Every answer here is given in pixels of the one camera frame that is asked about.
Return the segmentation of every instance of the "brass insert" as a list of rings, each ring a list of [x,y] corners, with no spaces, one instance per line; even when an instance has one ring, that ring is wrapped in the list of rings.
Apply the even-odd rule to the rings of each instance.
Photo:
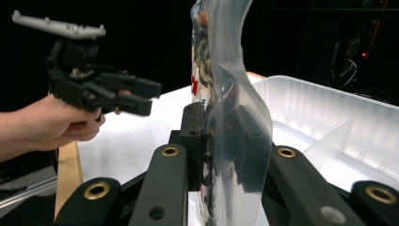
[[[88,187],[85,191],[85,198],[87,200],[98,200],[104,197],[110,189],[109,184],[106,182],[98,182]]]
[[[373,199],[385,204],[394,204],[397,202],[396,197],[384,187],[367,186],[366,193]]]
[[[296,156],[296,152],[291,150],[291,149],[287,149],[287,148],[281,148],[278,149],[277,152],[279,153],[279,155],[283,156],[283,157],[295,157]]]
[[[162,154],[167,157],[172,157],[178,153],[179,153],[179,149],[176,149],[176,148],[168,147],[168,148],[165,148],[164,150],[162,150]]]

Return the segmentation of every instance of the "black metal bracket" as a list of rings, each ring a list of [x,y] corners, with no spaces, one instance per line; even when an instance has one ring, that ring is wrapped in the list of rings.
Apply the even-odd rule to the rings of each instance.
[[[262,204],[270,226],[399,225],[398,191],[375,181],[341,190],[287,146],[273,148]]]
[[[159,98],[162,85],[113,67],[92,64],[97,50],[94,40],[58,40],[48,62],[50,91],[55,97],[90,112],[101,108],[107,113],[118,107],[121,111],[149,116],[150,98]]]
[[[181,130],[171,131],[169,143],[155,150],[146,172],[122,186],[111,178],[85,182],[62,207],[55,226],[152,225],[154,222],[165,226],[186,225],[188,191],[199,191],[202,184],[202,121],[201,103],[186,106]],[[111,190],[117,191],[109,197],[106,192]],[[99,196],[99,193],[105,193],[108,198],[103,199],[105,195]],[[99,198],[89,200],[84,194]],[[74,211],[85,213],[85,217],[71,217],[75,216]]]

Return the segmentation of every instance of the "finger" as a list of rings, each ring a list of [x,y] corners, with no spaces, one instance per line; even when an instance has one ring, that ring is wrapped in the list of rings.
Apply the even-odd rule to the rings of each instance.
[[[101,109],[98,108],[94,112],[88,112],[85,109],[80,109],[74,105],[70,105],[59,98],[52,96],[52,101],[57,105],[59,118],[68,121],[91,121],[97,119],[101,114]]]
[[[105,123],[105,116],[102,114],[100,121],[84,121],[72,123],[65,131],[68,136],[79,136],[96,131]]]
[[[97,134],[100,132],[100,129],[91,131],[86,134],[79,134],[79,135],[73,135],[70,136],[71,139],[73,140],[78,140],[78,141],[89,141],[97,136]]]
[[[132,95],[132,94],[133,94],[133,93],[132,93],[130,90],[127,90],[127,89],[122,89],[122,90],[120,90],[120,91],[118,92],[118,95],[119,95],[119,96],[123,96],[123,95],[127,96],[127,95]],[[117,114],[117,115],[120,115],[120,113],[122,113],[122,111],[120,110],[120,108],[119,108],[118,106],[115,107],[114,112],[115,112],[115,114]]]
[[[72,137],[63,134],[57,138],[53,138],[50,140],[44,140],[43,142],[40,142],[38,144],[36,150],[49,151],[49,150],[53,150],[53,149],[62,147],[64,145],[67,145],[73,141],[74,141],[74,139]]]

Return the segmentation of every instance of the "black background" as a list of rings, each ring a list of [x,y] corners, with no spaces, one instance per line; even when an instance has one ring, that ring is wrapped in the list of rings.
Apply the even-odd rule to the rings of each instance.
[[[104,25],[96,63],[163,84],[163,93],[190,85],[191,18],[195,1],[1,1],[0,110],[15,110],[45,96],[45,57],[57,36],[13,24],[22,15]]]

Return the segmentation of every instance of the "human hand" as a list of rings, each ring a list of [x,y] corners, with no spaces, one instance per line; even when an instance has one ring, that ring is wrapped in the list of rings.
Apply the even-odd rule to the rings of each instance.
[[[93,139],[104,124],[101,109],[90,113],[49,95],[23,110],[24,130],[33,149],[48,151],[75,140]]]
[[[32,151],[50,151],[76,140],[93,139],[105,122],[49,95],[18,111],[0,114],[0,162]]]
[[[130,90],[127,89],[122,89],[119,91],[118,95],[132,95],[133,93]],[[117,106],[114,110],[115,114],[120,115],[120,113],[122,113],[122,111],[120,110],[120,108]]]

